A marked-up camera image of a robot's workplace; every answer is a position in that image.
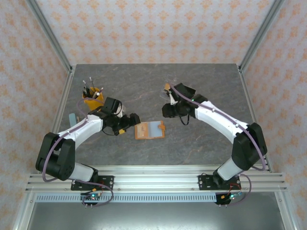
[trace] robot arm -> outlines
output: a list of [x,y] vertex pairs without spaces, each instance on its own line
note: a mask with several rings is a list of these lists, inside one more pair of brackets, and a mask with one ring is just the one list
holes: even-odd
[[227,183],[227,181],[241,171],[250,169],[260,159],[255,146],[244,130],[256,141],[262,156],[267,153],[263,133],[258,124],[253,123],[248,125],[247,123],[236,120],[215,107],[207,98],[199,94],[195,95],[194,89],[182,83],[176,85],[174,88],[184,97],[204,107],[183,99],[169,87],[165,91],[170,96],[171,103],[163,106],[162,113],[164,117],[192,116],[211,125],[233,144],[231,158],[213,173],[212,181],[215,184],[220,186]]
[[97,183],[98,171],[87,165],[76,163],[75,150],[90,136],[102,131],[105,127],[112,128],[114,136],[117,136],[140,122],[136,114],[130,114],[130,117],[122,114],[122,103],[119,100],[107,97],[104,106],[91,111],[80,123],[58,134],[46,134],[35,167],[43,171],[51,147],[64,136],[55,147],[55,151],[59,150],[59,154],[53,152],[50,156],[46,174],[62,181],[73,179]]

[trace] black mounting plate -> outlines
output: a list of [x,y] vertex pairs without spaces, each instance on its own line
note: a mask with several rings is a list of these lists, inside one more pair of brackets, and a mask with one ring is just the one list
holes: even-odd
[[[98,176],[98,180],[96,183],[105,184],[113,190],[114,176]],[[75,184],[71,184],[72,191],[91,191],[94,188],[96,188],[97,191],[107,190],[106,188],[101,188],[97,185],[92,184],[84,184],[80,182],[75,182]]]
[[[234,176],[226,183],[221,184],[219,187],[216,183],[213,182],[213,175],[202,174],[198,176],[198,186],[200,190],[229,190],[230,184],[239,184],[241,186],[239,176]],[[231,189],[240,190],[238,187],[234,186]]]

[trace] marble surface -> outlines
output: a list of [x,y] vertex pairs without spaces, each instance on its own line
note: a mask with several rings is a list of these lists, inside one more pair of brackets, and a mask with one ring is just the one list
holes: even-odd
[[[208,124],[190,119],[183,126],[179,118],[162,117],[160,97],[166,81],[184,83],[207,97],[231,116],[252,123],[248,103],[235,64],[101,64],[77,65],[60,130],[70,127],[69,114],[82,117],[76,109],[83,80],[104,87],[104,97],[123,102],[126,113],[141,121],[163,120],[165,138],[136,140],[134,128],[117,137],[100,132],[76,150],[76,161],[89,165],[181,165],[222,164],[231,155],[231,143]],[[82,109],[89,112],[82,104]]]

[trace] patterned wallpaper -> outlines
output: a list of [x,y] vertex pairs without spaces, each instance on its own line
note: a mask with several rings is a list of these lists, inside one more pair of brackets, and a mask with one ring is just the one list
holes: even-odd
[[25,0],[0,1],[0,229],[10,230],[67,73]]
[[245,79],[274,169],[286,173],[296,214],[307,229],[306,1],[285,1]]
[[237,63],[273,0],[38,0],[72,65]]

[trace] pen holder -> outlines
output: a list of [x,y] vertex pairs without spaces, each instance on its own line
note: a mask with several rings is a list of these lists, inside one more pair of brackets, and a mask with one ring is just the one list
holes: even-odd
[[[93,88],[91,87],[91,90],[94,92],[99,92],[98,88]],[[96,100],[101,101],[101,103],[94,101],[94,100],[85,100],[84,103],[86,103],[90,109],[90,111],[96,109],[97,107],[100,107],[102,105],[104,105],[104,97],[102,95],[102,92],[100,92],[100,95],[96,98]]]

